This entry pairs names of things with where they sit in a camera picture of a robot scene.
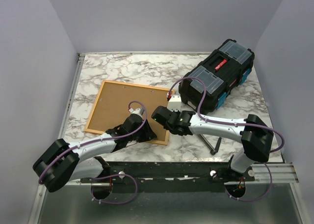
wall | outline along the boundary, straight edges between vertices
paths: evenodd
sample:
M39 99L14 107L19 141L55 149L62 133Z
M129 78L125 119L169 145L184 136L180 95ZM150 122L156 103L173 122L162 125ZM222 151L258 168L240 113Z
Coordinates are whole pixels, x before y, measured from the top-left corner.
M284 156L295 165L309 208L314 207L313 30L313 0L283 0L255 50L273 125L286 138Z
M0 20L0 222L25 224L78 58L49 0L0 0Z
M282 0L50 0L80 53L255 48Z

white marble tabletop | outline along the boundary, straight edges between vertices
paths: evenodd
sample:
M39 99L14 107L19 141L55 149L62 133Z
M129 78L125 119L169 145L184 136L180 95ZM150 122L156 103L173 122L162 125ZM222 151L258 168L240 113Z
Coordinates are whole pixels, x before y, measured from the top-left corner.
M146 84L170 88L208 55L198 54L87 54L75 92L69 121L66 125L67 142L85 140L95 134L84 132L89 114L103 80ZM208 115L222 118L246 118L249 113L259 116L271 126L260 84L253 69L243 85L232 90L224 105ZM217 137L206 136L215 146ZM274 137L272 148L278 146ZM238 142L222 139L219 152L211 155L198 136L170 135L167 146L138 143L111 154L102 155L107 161L227 162L242 148ZM282 162L280 151L270 154L270 162Z

black toolbox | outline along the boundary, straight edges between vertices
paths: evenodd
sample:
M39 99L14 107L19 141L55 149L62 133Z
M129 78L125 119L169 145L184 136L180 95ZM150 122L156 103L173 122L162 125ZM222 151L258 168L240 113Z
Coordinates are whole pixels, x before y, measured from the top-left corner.
M252 71L254 57L254 52L250 49L228 39L184 76L198 78L206 85L202 114L221 107L231 90L244 83ZM182 102L195 109L201 101L203 91L203 85L197 80L187 79L179 84Z

brown board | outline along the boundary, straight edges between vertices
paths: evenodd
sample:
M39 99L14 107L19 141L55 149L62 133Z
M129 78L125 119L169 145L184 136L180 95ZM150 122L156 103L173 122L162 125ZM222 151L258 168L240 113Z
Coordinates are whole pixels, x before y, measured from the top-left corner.
M122 124L130 115L129 102L137 100L145 105L148 113L147 120L157 135L157 139L151 140L150 143L167 145L169 131L154 121L151 116L159 105L167 106L168 91L169 89L161 87L104 80L89 115L85 131L103 134L107 129ZM136 109L140 105L133 103L131 107Z

cable connector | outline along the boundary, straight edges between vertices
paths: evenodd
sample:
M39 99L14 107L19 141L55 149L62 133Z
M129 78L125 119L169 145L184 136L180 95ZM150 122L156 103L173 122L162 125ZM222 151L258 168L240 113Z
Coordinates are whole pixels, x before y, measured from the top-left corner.
M167 93L167 101L169 101L171 99L171 95L172 95L171 92Z

